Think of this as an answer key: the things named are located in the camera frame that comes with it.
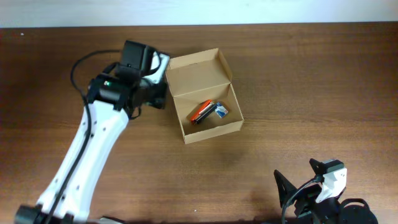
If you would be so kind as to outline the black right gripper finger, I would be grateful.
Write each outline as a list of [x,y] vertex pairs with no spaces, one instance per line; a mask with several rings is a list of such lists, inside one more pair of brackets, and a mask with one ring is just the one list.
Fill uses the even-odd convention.
[[279,193],[280,207],[283,208],[288,199],[296,193],[297,188],[278,170],[274,171],[274,177]]
[[323,175],[323,163],[311,158],[309,163],[316,175]]

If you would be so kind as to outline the brown cardboard box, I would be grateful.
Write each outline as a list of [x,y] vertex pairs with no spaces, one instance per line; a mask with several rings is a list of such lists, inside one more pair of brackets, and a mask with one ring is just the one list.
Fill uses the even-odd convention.
[[[166,70],[185,144],[239,131],[243,114],[231,83],[233,73],[220,49],[211,49],[170,59]],[[220,103],[228,113],[215,112],[200,124],[190,118],[207,100]]]

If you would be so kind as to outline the orange black stapler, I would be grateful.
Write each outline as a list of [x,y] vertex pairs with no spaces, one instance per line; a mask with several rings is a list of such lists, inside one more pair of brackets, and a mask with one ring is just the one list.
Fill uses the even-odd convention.
[[192,124],[200,124],[216,109],[216,103],[212,100],[206,100],[201,107],[190,118]]

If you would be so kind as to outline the blue white staples box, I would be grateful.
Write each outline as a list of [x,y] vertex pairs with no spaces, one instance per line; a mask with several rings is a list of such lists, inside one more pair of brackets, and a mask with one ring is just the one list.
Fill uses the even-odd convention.
[[229,111],[220,102],[217,102],[215,113],[220,118],[224,118],[229,113]]

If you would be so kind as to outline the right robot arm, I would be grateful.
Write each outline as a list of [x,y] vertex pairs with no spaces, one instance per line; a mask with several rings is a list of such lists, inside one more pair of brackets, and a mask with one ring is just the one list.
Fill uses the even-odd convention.
[[295,187],[281,172],[274,171],[282,209],[280,223],[378,224],[368,203],[361,198],[339,201],[346,190],[348,170],[338,159],[309,163],[315,176]]

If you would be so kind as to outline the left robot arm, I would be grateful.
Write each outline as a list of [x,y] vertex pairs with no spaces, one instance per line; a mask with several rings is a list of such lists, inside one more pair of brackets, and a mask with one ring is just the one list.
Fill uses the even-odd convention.
[[21,205],[15,223],[84,223],[98,179],[115,142],[142,106],[164,109],[170,56],[154,47],[127,40],[121,58],[76,90],[83,115],[55,177],[35,206]]

